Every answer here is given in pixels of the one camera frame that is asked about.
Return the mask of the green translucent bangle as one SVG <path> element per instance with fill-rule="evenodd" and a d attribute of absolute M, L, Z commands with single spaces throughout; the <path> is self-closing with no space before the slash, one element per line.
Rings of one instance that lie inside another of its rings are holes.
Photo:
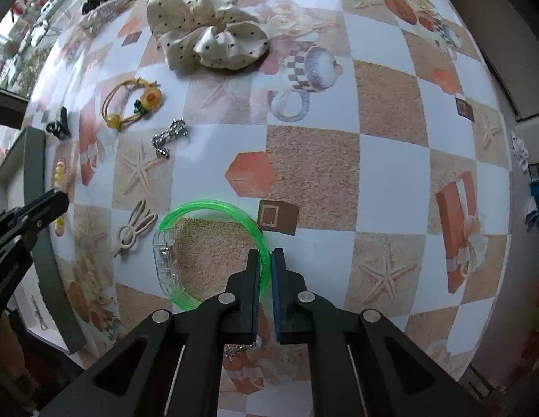
<path fill-rule="evenodd" d="M 186 202 L 166 215 L 159 223 L 153 235 L 153 256 L 157 271 L 157 278 L 165 295 L 182 311 L 195 310 L 202 303 L 199 299 L 186 292 L 183 286 L 181 273 L 177 260 L 177 223 L 185 215 L 197 211 L 211 211 L 228 216 L 232 221 L 240 224 L 251 236 L 259 254 L 260 269 L 260 299 L 269 287 L 271 260 L 268 242 L 264 238 L 257 223 L 242 209 L 232 203 L 217 201 L 216 199 L 199 199 Z"/>

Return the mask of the black small claw clip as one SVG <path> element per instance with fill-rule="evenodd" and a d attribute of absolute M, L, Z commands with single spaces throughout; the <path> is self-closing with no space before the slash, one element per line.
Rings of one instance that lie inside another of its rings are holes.
<path fill-rule="evenodd" d="M 59 116 L 55 121 L 46 124 L 45 130 L 59 140 L 64 140 L 72 136 L 68 127 L 68 110 L 65 106 L 60 108 Z"/>

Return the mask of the cream polka dot scrunchie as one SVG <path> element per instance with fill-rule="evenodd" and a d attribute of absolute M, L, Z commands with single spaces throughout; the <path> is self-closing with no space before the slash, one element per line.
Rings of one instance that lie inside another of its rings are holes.
<path fill-rule="evenodd" d="M 174 72 L 197 65 L 238 71 L 269 50 L 268 34 L 238 0 L 150 0 L 147 22 Z"/>

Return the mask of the silver rhinestone hair clip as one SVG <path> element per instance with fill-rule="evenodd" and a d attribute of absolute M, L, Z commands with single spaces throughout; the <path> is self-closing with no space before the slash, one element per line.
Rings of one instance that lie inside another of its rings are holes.
<path fill-rule="evenodd" d="M 261 337 L 257 337 L 256 341 L 250 344 L 226 344 L 224 348 L 224 357 L 225 359 L 232 360 L 248 350 L 259 349 L 262 346 L 263 339 Z"/>

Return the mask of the grey shallow tray box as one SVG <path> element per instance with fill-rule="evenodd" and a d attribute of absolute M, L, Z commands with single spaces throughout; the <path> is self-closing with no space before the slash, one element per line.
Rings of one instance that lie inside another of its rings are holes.
<path fill-rule="evenodd" d="M 26 206 L 44 195 L 45 133 L 24 128 L 0 167 L 0 212 Z M 57 268 L 50 228 L 42 230 L 32 250 L 34 263 L 10 299 L 15 299 L 28 332 L 72 354 L 85 345 Z"/>

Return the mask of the small silver rhinestone clip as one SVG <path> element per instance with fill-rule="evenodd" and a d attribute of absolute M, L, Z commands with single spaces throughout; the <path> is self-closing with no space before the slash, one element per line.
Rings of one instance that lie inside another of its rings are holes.
<path fill-rule="evenodd" d="M 157 158 L 169 159 L 170 150 L 166 145 L 173 139 L 183 138 L 188 135 L 186 121 L 183 118 L 173 120 L 168 129 L 152 137 L 152 147 Z"/>

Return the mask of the checkered patterned tablecloth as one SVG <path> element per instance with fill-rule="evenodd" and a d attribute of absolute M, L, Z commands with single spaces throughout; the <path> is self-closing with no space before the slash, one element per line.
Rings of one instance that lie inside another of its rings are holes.
<path fill-rule="evenodd" d="M 68 214 L 50 228 L 88 367 L 148 313 L 180 309 L 162 291 L 150 229 L 118 257 L 117 230 L 146 199 L 158 216 L 199 199 L 232 203 L 307 288 L 350 312 L 374 308 L 448 374 L 448 390 L 401 376 L 430 416 L 480 406 L 458 381 L 500 292 L 511 242 L 506 129 L 483 58 L 448 0 L 238 0 L 268 52 L 238 71 L 174 72 L 134 0 L 88 34 L 64 26 L 24 121 L 68 110 L 71 137 L 47 138 L 45 184 Z M 188 135 L 157 158 L 177 118 Z M 183 286 L 224 288 L 254 248 L 228 216 L 177 223 Z"/>

